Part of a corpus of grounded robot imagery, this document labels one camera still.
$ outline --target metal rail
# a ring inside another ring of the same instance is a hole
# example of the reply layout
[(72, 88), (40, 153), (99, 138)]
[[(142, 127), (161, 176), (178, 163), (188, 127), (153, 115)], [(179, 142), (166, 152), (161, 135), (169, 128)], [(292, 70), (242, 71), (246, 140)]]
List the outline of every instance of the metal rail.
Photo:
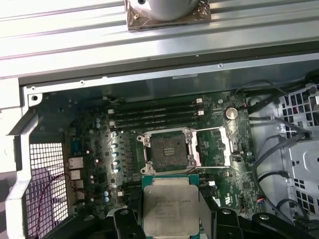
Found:
[(210, 5), (210, 24), (128, 32), (123, 0), (2, 1), (0, 79), (319, 40), (319, 0)]

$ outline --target cpu socket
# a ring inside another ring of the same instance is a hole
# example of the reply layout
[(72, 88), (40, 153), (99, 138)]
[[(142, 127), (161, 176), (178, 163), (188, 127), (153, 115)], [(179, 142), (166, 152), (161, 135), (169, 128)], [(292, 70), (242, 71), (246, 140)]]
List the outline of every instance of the cpu socket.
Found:
[(137, 137), (144, 145), (144, 175), (167, 175), (191, 171), (201, 166), (196, 151), (197, 137), (187, 127), (148, 131)]

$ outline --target screw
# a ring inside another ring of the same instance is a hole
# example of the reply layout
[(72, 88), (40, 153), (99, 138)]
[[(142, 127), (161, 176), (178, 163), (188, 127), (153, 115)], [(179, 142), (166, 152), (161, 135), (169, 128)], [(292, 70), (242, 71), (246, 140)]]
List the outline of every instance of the screw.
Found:
[(229, 215), (231, 214), (231, 211), (228, 209), (224, 209), (223, 211), (221, 211), (223, 214)]
[(92, 220), (92, 219), (94, 219), (94, 216), (93, 215), (88, 215), (88, 216), (86, 216), (85, 217), (85, 221), (90, 221), (90, 220)]
[(269, 217), (268, 217), (267, 215), (264, 215), (264, 214), (259, 215), (259, 218), (260, 218), (261, 220), (269, 220)]
[(128, 210), (124, 210), (124, 211), (120, 212), (121, 215), (127, 215), (128, 213), (129, 213)]

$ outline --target red wire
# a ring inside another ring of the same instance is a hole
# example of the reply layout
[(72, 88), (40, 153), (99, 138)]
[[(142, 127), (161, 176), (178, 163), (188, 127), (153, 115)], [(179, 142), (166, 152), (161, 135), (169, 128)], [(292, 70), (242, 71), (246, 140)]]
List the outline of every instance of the red wire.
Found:
[(35, 234), (35, 236), (38, 236), (39, 233), (40, 233), (41, 203), (42, 203), (43, 195), (44, 195), (45, 191), (47, 190), (47, 188), (51, 185), (51, 183), (52, 183), (54, 180), (56, 180), (57, 178), (62, 177), (63, 175), (66, 175), (66, 176), (68, 176), (69, 178), (71, 178), (71, 177), (70, 177), (68, 174), (66, 174), (66, 173), (62, 173), (62, 174), (60, 174), (60, 175), (55, 176), (54, 178), (52, 178), (52, 179), (49, 181), (49, 183), (45, 186), (45, 188), (42, 190), (42, 192), (41, 192), (41, 194), (40, 194), (40, 200), (39, 200), (39, 204), (38, 204), (38, 208), (37, 208), (37, 209), (38, 209), (38, 221), (37, 221), (37, 223), (36, 223), (36, 229), (35, 229), (36, 234)]

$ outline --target wire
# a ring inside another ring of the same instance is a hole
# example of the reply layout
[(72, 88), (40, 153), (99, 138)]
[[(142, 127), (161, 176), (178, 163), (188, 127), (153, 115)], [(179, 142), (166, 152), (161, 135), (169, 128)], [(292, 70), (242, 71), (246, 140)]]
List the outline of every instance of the wire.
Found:
[(43, 195), (45, 193), (45, 191), (48, 189), (48, 187), (51, 185), (51, 183), (53, 181), (55, 181), (56, 179), (58, 179), (59, 177), (62, 177), (62, 176), (68, 176), (69, 178), (71, 178), (68, 174), (66, 173), (62, 173), (62, 174), (59, 174), (55, 177), (53, 177), (49, 182), (48, 184), (44, 187), (44, 189), (42, 190), (41, 194), (40, 194), (40, 200), (39, 200), (39, 204), (38, 204), (38, 207), (37, 207), (37, 210), (38, 210), (38, 220), (37, 220), (37, 223), (36, 223), (36, 228), (35, 228), (35, 236), (38, 236), (39, 233), (40, 233), (40, 217), (41, 217), (41, 203), (42, 203), (42, 199), (43, 199)]
[(283, 204), (285, 204), (285, 203), (287, 203), (287, 202), (291, 202), (291, 203), (293, 203), (295, 206), (299, 207), (300, 210), (301, 210), (301, 212), (303, 213), (303, 216), (304, 216), (305, 218), (308, 218), (308, 214), (307, 214), (306, 210), (305, 210), (298, 202), (296, 202), (295, 200), (289, 199), (289, 198), (285, 198), (285, 199), (281, 200), (281, 201), (277, 204), (276, 208), (277, 208), (278, 210), (280, 210), (281, 207), (283, 206)]
[(261, 176), (259, 179), (258, 179), (258, 182), (261, 182), (263, 181), (265, 178), (269, 177), (269, 176), (272, 176), (272, 175), (280, 175), (284, 178), (289, 178), (289, 175), (288, 175), (288, 172), (286, 171), (274, 171), (274, 172), (269, 172), (269, 173), (266, 173), (264, 174), (263, 176)]
[(281, 136), (280, 136), (279, 134), (276, 134), (276, 135), (272, 135), (272, 136), (269, 136), (268, 138), (266, 138), (266, 139), (261, 143), (260, 149), (259, 149), (259, 151), (258, 151), (258, 153), (257, 153), (256, 158), (259, 158), (260, 153), (261, 153), (262, 150), (263, 150), (263, 147), (265, 146), (265, 144), (266, 144), (270, 139), (272, 139), (272, 138), (279, 138), (279, 137), (281, 137)]
[(267, 121), (267, 120), (277, 120), (280, 123), (283, 123), (285, 126), (289, 127), (290, 129), (296, 131), (297, 133), (309, 133), (308, 130), (305, 130), (304, 128), (300, 128), (296, 125), (294, 125), (293, 123), (289, 123), (281, 118), (278, 117), (249, 117), (249, 120), (253, 120), (253, 121)]
[(257, 80), (257, 81), (248, 82), (248, 83), (242, 85), (239, 89), (237, 89), (234, 94), (235, 94), (235, 95), (238, 94), (238, 92), (240, 92), (241, 90), (245, 89), (247, 86), (254, 85), (254, 84), (256, 84), (256, 83), (262, 83), (262, 82), (267, 83), (267, 84), (273, 86), (275, 89), (277, 89), (278, 91), (280, 91), (280, 92), (283, 93), (284, 95), (288, 95), (288, 92), (284, 91), (283, 89), (279, 88), (279, 87), (276, 86), (274, 83), (272, 83), (271, 81), (268, 81), (268, 80)]
[(276, 152), (278, 149), (285, 147), (287, 145), (290, 145), (294, 142), (297, 142), (298, 140), (304, 138), (305, 135), (304, 134), (297, 134), (289, 139), (286, 139), (280, 143), (278, 143), (277, 145), (275, 145), (274, 147), (270, 148), (269, 150), (267, 150), (260, 158), (258, 161), (256, 161), (256, 163), (254, 164), (254, 166), (252, 167), (252, 176), (253, 176), (253, 180), (256, 184), (256, 186), (258, 187), (259, 191), (261, 192), (261, 194), (265, 197), (265, 200), (268, 201), (268, 203), (270, 204), (270, 206), (280, 215), (282, 215), (286, 220), (288, 220), (289, 222), (291, 222), (291, 220), (285, 215), (283, 214), (280, 210), (278, 210), (276, 208), (276, 206), (269, 200), (269, 198), (266, 196), (266, 194), (264, 193), (264, 190), (261, 188), (259, 181), (258, 181), (258, 174), (257, 174), (257, 168), (260, 166), (260, 164), (262, 164), (270, 155), (272, 155), (274, 152)]
[[(294, 83), (292, 83), (289, 86), (285, 87), (285, 91), (288, 92), (288, 93), (292, 93), (294, 91), (297, 91), (299, 89), (304, 88), (305, 85), (309, 84), (309, 83), (317, 83), (317, 79), (315, 77), (312, 77), (308, 73), (306, 75), (306, 77), (302, 77), (302, 78), (299, 78), (297, 80), (294, 80)], [(273, 95), (268, 96), (267, 98), (263, 99), (262, 101), (258, 102), (257, 104), (255, 104), (253, 106), (250, 106), (248, 108), (248, 114), (251, 115), (252, 113), (261, 110), (262, 108), (266, 107), (267, 105), (269, 105), (270, 103), (274, 102), (279, 97), (282, 97), (284, 95), (285, 95), (285, 93), (279, 92), (279, 93), (275, 93)]]

